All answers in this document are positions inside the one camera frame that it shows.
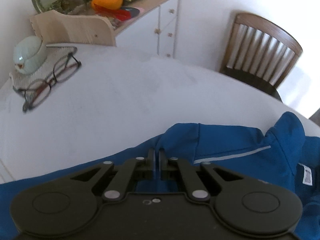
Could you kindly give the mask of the blue zip sweatshirt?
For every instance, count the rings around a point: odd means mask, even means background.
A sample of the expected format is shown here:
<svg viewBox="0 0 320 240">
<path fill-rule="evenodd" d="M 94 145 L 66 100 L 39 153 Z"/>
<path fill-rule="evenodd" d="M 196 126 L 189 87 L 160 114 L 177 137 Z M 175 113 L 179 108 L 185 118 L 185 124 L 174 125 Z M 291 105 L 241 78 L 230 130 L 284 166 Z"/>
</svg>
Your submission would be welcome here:
<svg viewBox="0 0 320 240">
<path fill-rule="evenodd" d="M 150 148 L 153 180 L 103 200 L 117 168 Z M 210 200 L 161 180 L 160 149 L 196 168 Z M 319 239 L 319 138 L 290 112 L 265 133 L 175 124 L 110 157 L 1 185 L 1 239 Z"/>
</svg>

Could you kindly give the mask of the grey woven coaster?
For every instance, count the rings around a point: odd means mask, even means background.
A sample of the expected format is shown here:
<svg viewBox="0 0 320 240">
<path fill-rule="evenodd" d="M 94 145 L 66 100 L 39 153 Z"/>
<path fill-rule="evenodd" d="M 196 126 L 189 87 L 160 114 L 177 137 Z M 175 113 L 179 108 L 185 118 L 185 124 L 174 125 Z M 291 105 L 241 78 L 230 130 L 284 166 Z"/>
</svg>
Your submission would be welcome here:
<svg viewBox="0 0 320 240">
<path fill-rule="evenodd" d="M 12 88 L 17 94 L 22 94 L 22 90 L 26 89 L 34 80 L 41 79 L 48 81 L 53 77 L 53 72 L 58 73 L 64 68 L 69 53 L 75 54 L 77 47 L 48 47 L 48 54 L 43 64 L 33 73 L 23 75 L 16 69 L 13 70 L 9 77 L 12 81 Z"/>
</svg>

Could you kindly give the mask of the far wooden chair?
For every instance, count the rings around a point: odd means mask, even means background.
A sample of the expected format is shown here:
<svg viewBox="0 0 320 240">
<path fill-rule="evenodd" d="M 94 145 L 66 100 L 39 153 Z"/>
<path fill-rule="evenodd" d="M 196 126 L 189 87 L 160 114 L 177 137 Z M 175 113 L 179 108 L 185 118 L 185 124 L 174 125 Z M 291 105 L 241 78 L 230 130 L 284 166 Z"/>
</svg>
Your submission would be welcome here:
<svg viewBox="0 0 320 240">
<path fill-rule="evenodd" d="M 235 16 L 220 73 L 281 101 L 277 91 L 303 53 L 280 26 L 256 14 Z"/>
</svg>

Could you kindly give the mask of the white drawer sideboard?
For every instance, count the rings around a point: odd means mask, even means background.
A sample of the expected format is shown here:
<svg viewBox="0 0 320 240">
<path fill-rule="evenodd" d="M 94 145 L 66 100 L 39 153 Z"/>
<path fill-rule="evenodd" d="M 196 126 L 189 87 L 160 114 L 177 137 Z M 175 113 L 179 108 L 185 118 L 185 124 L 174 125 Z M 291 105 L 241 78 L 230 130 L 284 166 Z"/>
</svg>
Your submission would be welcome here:
<svg viewBox="0 0 320 240">
<path fill-rule="evenodd" d="M 180 0 L 135 0 L 139 14 L 115 31 L 116 46 L 175 58 Z"/>
</svg>

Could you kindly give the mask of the light wooden stand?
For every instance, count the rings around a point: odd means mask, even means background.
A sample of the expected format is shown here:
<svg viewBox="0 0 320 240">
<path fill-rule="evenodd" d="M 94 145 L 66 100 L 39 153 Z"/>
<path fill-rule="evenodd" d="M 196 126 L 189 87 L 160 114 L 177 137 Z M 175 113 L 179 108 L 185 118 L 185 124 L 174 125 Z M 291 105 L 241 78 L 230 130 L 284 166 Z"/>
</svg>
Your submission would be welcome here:
<svg viewBox="0 0 320 240">
<path fill-rule="evenodd" d="M 47 44 L 80 43 L 115 46 L 111 22 L 97 15 L 65 15 L 55 10 L 30 17 L 35 35 Z"/>
</svg>

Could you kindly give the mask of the dark framed eyeglasses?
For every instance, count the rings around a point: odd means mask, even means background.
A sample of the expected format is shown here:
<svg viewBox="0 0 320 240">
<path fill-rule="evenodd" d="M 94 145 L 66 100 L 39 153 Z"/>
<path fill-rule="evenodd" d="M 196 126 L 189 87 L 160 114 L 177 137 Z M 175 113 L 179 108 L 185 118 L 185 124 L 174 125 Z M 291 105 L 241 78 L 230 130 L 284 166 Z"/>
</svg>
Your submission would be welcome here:
<svg viewBox="0 0 320 240">
<path fill-rule="evenodd" d="M 70 79 L 82 66 L 75 54 L 78 49 L 75 46 L 54 47 L 65 50 L 65 53 L 54 64 L 49 64 L 49 72 L 44 77 L 33 78 L 25 85 L 14 87 L 14 91 L 24 98 L 22 112 L 34 110 L 50 95 L 52 88 Z"/>
</svg>

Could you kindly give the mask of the pale green ceramic pot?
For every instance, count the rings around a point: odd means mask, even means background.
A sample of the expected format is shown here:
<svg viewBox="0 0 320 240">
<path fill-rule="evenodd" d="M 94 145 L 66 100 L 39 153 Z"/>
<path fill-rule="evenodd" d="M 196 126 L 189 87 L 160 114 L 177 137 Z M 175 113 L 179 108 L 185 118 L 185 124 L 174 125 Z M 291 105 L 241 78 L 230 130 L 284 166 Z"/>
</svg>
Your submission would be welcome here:
<svg viewBox="0 0 320 240">
<path fill-rule="evenodd" d="M 37 36 L 28 36 L 14 48 L 15 68 L 21 74 L 33 74 L 42 66 L 47 55 L 46 43 Z"/>
</svg>

